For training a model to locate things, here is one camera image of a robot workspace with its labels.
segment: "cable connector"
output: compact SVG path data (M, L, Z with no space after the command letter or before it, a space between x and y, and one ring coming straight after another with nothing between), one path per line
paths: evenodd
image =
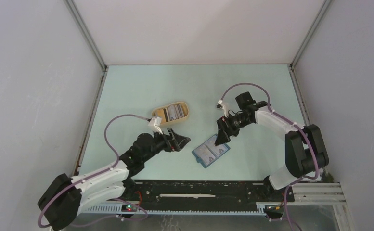
M218 104L216 105L218 109L222 109L224 112L224 115L228 117L228 110L229 110L229 105L224 102L223 100L218 100Z
M153 116L150 119L150 122L148 124L148 127L153 131L153 132L158 132L160 134L163 134L163 131L160 128L161 124L161 118L158 116Z

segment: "white table surface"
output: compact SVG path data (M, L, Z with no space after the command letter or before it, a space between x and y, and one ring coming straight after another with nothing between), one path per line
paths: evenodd
M231 85L252 82L271 96L276 111L303 123L300 107L285 64L231 65L127 65L110 66L80 168L85 174L115 160L103 130L120 114L151 117L154 108L184 101L190 108L187 121L172 126L191 141L180 152L161 152L145 164L137 180L263 180L284 164L284 142L269 129L252 124L228 143L231 149L208 168L198 163L193 149L217 133L216 120L223 114L215 105ZM249 91L256 101L265 94L252 86L235 87L225 97L238 111L235 97ZM124 153L143 132L152 132L147 121L132 117L116 120L109 127L110 143Z

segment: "robotic arm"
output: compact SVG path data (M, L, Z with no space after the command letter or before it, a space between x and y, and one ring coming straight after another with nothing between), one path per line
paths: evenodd
M171 128L168 128L168 133L169 135L163 134L158 129L153 136L148 133L140 134L133 145L120 156L116 165L111 163L94 172L71 178L66 174L56 177L38 201L41 210L62 189L77 181L81 183L61 194L46 210L44 216L52 228L63 229L82 211L103 201L133 195L135 183L131 177L144 169L146 161L161 151L178 152L191 140L178 135ZM94 174L97 175L86 180L86 177Z
M231 141L230 136L237 136L240 128L252 123L264 125L274 131L285 142L285 165L264 179L264 184L271 192L315 170L310 149L303 147L305 140L297 128L274 114L274 110L271 112L267 102L253 100L249 92L242 93L235 99L241 111L233 116L225 113L226 105L222 101L217 105L218 108L224 109L225 116L217 120L218 135L215 145ZM307 135L318 167L327 166L329 159L320 129L314 124L309 126L297 124L297 126Z

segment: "white wall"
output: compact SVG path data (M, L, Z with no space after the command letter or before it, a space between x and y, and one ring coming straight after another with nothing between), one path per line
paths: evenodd
M107 64L287 64L324 0L77 0Z
M296 71L357 230L374 230L374 1L335 0Z
M71 174L101 68L61 0L0 0L0 231L39 229L37 201Z

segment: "wall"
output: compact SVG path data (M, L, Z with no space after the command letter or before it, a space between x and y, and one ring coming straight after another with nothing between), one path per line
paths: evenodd
M71 174L101 68L61 0L0 0L0 230L36 230Z
M296 71L357 230L372 230L374 1L335 0Z
M324 0L77 0L107 64L288 64Z

